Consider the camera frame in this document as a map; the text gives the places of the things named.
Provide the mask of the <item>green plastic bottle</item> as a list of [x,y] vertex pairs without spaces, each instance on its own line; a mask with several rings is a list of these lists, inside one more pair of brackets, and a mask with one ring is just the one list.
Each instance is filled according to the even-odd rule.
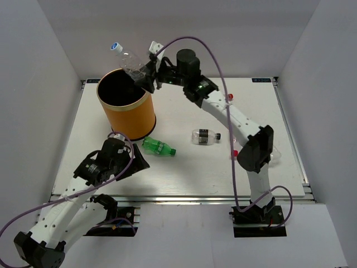
[[172,148],[168,144],[156,140],[151,137],[145,137],[143,142],[142,142],[142,147],[146,151],[150,151],[156,155],[160,156],[175,156],[176,155],[176,149]]

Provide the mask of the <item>large clear crushed bottle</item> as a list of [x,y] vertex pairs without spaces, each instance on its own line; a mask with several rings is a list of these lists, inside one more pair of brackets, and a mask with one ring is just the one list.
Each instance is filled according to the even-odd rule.
[[118,42],[112,44],[110,50],[116,53],[119,59],[120,67],[135,82],[145,78],[147,68],[142,60],[134,52],[125,49]]

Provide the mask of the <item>black-label clear bottle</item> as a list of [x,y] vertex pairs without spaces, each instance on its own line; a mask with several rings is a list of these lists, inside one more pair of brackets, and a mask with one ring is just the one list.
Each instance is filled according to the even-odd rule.
[[221,133],[209,129],[196,129],[192,131],[191,141],[195,145],[213,145],[221,139]]

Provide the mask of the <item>tall red-label water bottle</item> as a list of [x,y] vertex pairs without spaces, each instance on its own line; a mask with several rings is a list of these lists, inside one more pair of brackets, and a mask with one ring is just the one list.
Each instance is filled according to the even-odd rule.
[[234,158],[236,158],[238,156],[238,153],[241,151],[242,147],[235,137],[233,137],[231,141],[233,144],[233,156],[234,156]]

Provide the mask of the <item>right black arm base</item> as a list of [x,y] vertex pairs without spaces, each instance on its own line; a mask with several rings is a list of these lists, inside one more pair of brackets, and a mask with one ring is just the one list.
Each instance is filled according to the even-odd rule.
[[280,205],[275,205],[263,218],[254,215],[251,210],[244,213],[238,212],[236,207],[231,208],[229,215],[233,220],[233,232],[235,238],[287,236],[287,231],[283,224],[283,211]]

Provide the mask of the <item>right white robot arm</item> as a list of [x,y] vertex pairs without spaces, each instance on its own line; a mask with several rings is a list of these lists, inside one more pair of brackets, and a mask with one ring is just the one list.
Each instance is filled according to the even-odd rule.
[[252,217],[260,223],[272,216],[275,199],[271,193],[268,163],[273,151],[273,128],[261,126],[226,102],[226,95],[209,78],[202,75],[200,60],[193,50],[182,49],[176,54],[176,65],[162,56],[160,49],[150,49],[144,78],[136,85],[153,93],[162,84],[183,88],[188,100],[222,123],[241,145],[237,161],[247,172],[252,202]]

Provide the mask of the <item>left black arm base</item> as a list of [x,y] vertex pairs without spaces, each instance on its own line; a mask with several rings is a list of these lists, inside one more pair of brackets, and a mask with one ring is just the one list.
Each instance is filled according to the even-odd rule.
[[135,226],[134,207],[120,207],[118,202],[106,194],[90,197],[90,204],[99,203],[107,212],[105,220],[92,227],[85,236],[97,237],[134,237],[138,230]]

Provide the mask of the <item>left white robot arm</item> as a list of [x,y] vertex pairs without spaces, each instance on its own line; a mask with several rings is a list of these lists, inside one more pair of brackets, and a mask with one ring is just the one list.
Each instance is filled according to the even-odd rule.
[[93,196],[110,178],[123,180],[148,169],[136,144],[110,137],[100,150],[87,155],[74,171],[54,204],[27,233],[19,232],[14,244],[21,259],[32,267],[60,267],[66,252],[83,235],[101,224],[118,220],[117,201],[106,195]]

